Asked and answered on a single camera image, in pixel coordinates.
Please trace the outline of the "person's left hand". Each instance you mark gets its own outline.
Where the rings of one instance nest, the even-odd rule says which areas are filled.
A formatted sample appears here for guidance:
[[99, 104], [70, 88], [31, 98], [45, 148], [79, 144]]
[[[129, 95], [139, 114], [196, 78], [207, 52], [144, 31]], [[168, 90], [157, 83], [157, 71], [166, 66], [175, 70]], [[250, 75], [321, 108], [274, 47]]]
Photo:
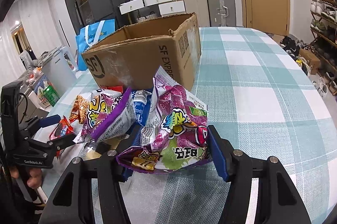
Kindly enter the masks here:
[[[21, 174], [19, 173], [19, 170], [16, 167], [10, 167], [10, 174], [11, 177], [14, 179], [21, 178]], [[42, 185], [42, 170], [36, 169], [36, 168], [29, 168], [27, 170], [27, 186], [29, 186], [32, 189], [37, 189]]]

